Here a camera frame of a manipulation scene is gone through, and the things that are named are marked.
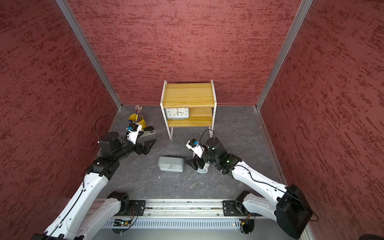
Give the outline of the wooden two-tier white-framed shelf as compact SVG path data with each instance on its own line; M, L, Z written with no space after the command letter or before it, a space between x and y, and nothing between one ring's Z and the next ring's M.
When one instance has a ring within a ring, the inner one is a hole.
M216 120L217 97L214 81L209 83L177 83L164 81L160 107L166 124L169 139L173 138L174 128L208 128L210 136ZM190 117L185 120L168 120L165 109L189 108Z

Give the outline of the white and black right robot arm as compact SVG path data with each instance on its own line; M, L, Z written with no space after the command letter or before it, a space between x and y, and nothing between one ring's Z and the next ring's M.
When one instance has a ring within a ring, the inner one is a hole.
M241 207L250 215L258 214L276 221L293 239L301 237L315 213L298 186L280 184L257 172L241 158L228 153L219 138L209 138L205 145L191 139L186 147L194 153L188 165L196 171L209 164L259 194L244 191L238 198Z

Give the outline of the grey rectangular alarm clock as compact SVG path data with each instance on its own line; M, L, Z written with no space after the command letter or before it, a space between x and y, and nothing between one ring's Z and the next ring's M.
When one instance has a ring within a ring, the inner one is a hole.
M160 171L182 173L184 171L184 159L175 157L160 157L158 160Z
M185 120L190 117L189 108L169 108L165 109L168 120Z

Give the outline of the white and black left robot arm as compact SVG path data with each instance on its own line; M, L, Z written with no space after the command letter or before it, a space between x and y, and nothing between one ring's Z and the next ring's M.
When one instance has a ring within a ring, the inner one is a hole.
M89 218L86 214L101 190L111 180L120 166L120 160L131 153L147 155L156 139L139 143L140 131L130 132L121 137L109 132L99 139L101 154L85 170L84 178L76 193L58 217L43 234L34 234L33 240L91 240L113 216L128 213L129 195L114 191Z

